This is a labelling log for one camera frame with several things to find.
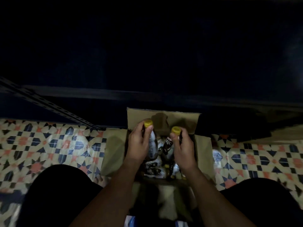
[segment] forearm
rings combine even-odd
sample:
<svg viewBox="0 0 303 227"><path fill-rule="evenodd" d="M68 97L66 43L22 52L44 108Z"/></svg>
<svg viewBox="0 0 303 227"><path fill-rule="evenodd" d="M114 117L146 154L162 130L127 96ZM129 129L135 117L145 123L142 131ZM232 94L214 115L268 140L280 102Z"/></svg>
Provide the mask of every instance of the forearm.
<svg viewBox="0 0 303 227"><path fill-rule="evenodd" d="M131 205L131 189L137 170L137 164L124 161L110 183L70 226L123 226Z"/></svg>
<svg viewBox="0 0 303 227"><path fill-rule="evenodd" d="M194 167L184 171L205 226L255 226Z"/></svg>

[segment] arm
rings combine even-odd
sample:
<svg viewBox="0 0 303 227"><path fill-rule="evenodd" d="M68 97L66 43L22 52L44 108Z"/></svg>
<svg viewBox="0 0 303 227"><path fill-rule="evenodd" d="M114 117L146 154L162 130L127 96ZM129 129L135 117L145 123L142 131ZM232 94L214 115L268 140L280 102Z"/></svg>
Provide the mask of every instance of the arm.
<svg viewBox="0 0 303 227"><path fill-rule="evenodd" d="M127 155L110 183L81 211L70 227L123 226L131 206L134 177L147 155L153 130L153 126L149 126L142 137L143 124L144 121L140 122L129 135Z"/></svg>
<svg viewBox="0 0 303 227"><path fill-rule="evenodd" d="M181 145L176 135L170 134L175 146L175 160L194 192L205 226L255 226L199 170L194 157L194 144L187 130L184 128L181 130Z"/></svg>

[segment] open cardboard box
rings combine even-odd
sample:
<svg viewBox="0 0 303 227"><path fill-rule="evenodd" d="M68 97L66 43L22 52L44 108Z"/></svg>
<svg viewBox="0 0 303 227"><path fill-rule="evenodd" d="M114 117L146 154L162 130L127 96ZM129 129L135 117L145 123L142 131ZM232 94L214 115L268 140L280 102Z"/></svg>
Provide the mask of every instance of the open cardboard box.
<svg viewBox="0 0 303 227"><path fill-rule="evenodd" d="M107 138L104 159L102 162L101 175L112 176L122 165L127 148L129 133L138 122L150 118L154 124L157 136L168 136L173 126L181 126L187 129L194 141L195 158L199 169L214 181L212 146L209 137L195 135L199 113L183 113L170 111L155 111L127 108L128 129L106 129L103 137ZM159 184L175 184L178 180L168 182L165 179L144 178L147 182Z"/></svg>
<svg viewBox="0 0 303 227"><path fill-rule="evenodd" d="M146 118L151 118L156 135L168 135L173 126L185 127L194 141L195 158L199 169L208 179L215 181L211 139L209 137L195 135L199 115L199 113L127 108L128 129L107 128L103 133L103 138L106 138L107 141L100 174L104 176L112 176L114 172L120 168L126 154L129 133L134 129L138 122ZM190 210L195 208L197 204L194 198L190 198L190 196L184 198L184 194L181 192L181 188L184 188L187 191L190 190L187 187L186 180L175 179L167 181L166 179L144 177L133 185L132 206L135 204L136 200L140 199L140 191L142 191L142 187L145 187L143 184L148 185L149 183L158 184L159 197L157 202L158 204L161 204L161 209L158 214L160 218L167 218L170 220L176 220L178 218L180 220L178 214L181 213L183 217L186 217L184 221L191 221Z"/></svg>

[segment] yellow bottle cap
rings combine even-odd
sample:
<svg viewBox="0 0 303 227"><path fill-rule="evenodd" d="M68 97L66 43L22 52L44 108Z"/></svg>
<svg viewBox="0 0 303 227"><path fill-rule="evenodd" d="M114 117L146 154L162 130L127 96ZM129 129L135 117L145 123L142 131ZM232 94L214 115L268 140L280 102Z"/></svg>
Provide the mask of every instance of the yellow bottle cap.
<svg viewBox="0 0 303 227"><path fill-rule="evenodd" d="M181 134L181 129L178 126L173 126L172 127L172 132L175 133L177 136L180 136Z"/></svg>
<svg viewBox="0 0 303 227"><path fill-rule="evenodd" d="M153 125L153 123L152 123L152 120L151 120L151 119L149 119L149 120L145 120L145 121L144 121L144 126L145 126L145 128L148 128L150 125Z"/></svg>

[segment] hand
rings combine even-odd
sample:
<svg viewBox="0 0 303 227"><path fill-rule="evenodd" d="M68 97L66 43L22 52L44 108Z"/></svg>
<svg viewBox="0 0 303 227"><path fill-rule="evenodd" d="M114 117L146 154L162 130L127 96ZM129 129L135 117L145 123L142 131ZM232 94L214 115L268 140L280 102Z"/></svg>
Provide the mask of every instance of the hand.
<svg viewBox="0 0 303 227"><path fill-rule="evenodd" d="M194 143L190 139L187 130L183 127L180 127L180 129L182 130L181 145L175 133L171 133L170 137L174 142L175 161L186 176L187 170L197 167L197 164L195 160Z"/></svg>
<svg viewBox="0 0 303 227"><path fill-rule="evenodd" d="M128 137L128 149L124 162L134 164L136 167L139 167L147 156L149 150L149 137L154 128L153 125L146 128L144 136L142 137L144 121L145 120L139 122Z"/></svg>

